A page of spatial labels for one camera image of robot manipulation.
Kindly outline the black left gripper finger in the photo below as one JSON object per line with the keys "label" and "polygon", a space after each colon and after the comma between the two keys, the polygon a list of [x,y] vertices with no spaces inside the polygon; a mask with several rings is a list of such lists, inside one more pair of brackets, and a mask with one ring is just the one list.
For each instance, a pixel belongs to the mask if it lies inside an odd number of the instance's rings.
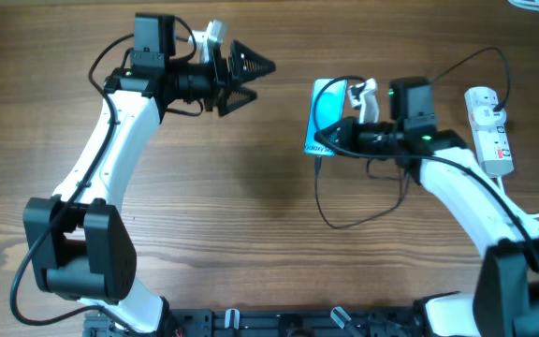
{"label": "black left gripper finger", "polygon": [[217,101],[218,114],[220,117],[228,115],[257,99],[257,93],[246,87],[236,87],[232,90],[223,91]]}
{"label": "black left gripper finger", "polygon": [[237,84],[254,81],[276,71],[270,59],[248,48],[238,40],[230,46],[229,65],[231,78]]}

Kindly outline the cyan screen smartphone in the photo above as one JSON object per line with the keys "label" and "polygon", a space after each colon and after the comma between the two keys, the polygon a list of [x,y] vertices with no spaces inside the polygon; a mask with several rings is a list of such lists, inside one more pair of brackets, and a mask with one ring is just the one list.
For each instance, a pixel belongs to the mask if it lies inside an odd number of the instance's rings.
{"label": "cyan screen smartphone", "polygon": [[330,79],[317,79],[313,83],[310,114],[304,142],[304,153],[307,155],[334,155],[328,147],[314,139],[317,128],[313,122],[313,116],[311,115],[313,108],[316,107],[315,116],[321,129],[333,125],[341,119],[347,81],[338,81],[330,85],[323,94],[320,95],[321,89],[329,82]]}

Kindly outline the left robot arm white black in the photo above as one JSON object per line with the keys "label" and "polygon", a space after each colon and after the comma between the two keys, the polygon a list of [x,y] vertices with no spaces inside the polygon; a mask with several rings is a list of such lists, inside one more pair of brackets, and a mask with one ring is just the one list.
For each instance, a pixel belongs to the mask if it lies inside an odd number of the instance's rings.
{"label": "left robot arm white black", "polygon": [[121,217],[124,194],[140,155],[172,103],[197,103],[226,116],[255,101],[248,83],[272,73],[270,59],[234,41],[221,54],[226,29],[212,21],[191,31],[193,49],[176,53],[175,15],[139,13],[133,46],[120,66],[96,85],[100,117],[80,158],[49,198],[31,198],[23,211],[37,287],[96,311],[123,336],[180,336],[182,325],[165,298],[136,276],[137,252]]}

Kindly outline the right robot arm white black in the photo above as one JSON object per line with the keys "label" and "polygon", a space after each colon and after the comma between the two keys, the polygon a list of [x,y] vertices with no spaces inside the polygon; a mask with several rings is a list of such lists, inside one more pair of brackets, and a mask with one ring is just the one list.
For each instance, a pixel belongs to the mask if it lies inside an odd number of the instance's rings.
{"label": "right robot arm white black", "polygon": [[474,293],[417,300],[423,336],[539,336],[539,221],[523,212],[479,167],[453,130],[440,130],[430,82],[389,84],[391,117],[369,110],[373,82],[355,77],[349,98],[358,117],[320,122],[314,138],[334,154],[392,159],[453,214],[482,258]]}

